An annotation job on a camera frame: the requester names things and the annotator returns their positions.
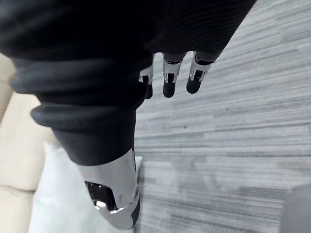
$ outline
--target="black fabric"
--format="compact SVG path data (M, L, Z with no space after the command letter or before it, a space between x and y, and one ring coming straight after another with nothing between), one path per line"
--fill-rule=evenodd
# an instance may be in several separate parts
M71 160L100 165L133 145L152 53L217 57L254 2L0 0L0 52L17 67L14 90L41 101L35 121Z

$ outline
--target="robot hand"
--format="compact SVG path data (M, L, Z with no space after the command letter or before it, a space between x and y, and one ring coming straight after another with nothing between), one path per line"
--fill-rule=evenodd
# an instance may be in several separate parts
M163 94L167 98L171 98L175 93L175 84L185 55L186 53L163 53ZM193 52L190 73L187 82L187 91L189 93L194 94L200 89L202 80L219 55L220 53L211 55L205 52ZM140 73L139 80L147 84L146 99L150 99L153 94L153 65L144 69Z

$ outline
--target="gray carpet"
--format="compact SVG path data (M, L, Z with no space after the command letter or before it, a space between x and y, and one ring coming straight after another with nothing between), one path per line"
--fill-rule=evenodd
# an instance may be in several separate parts
M212 66L186 92L138 110L142 233L277 233L287 191L311 183L311 2L259 0Z

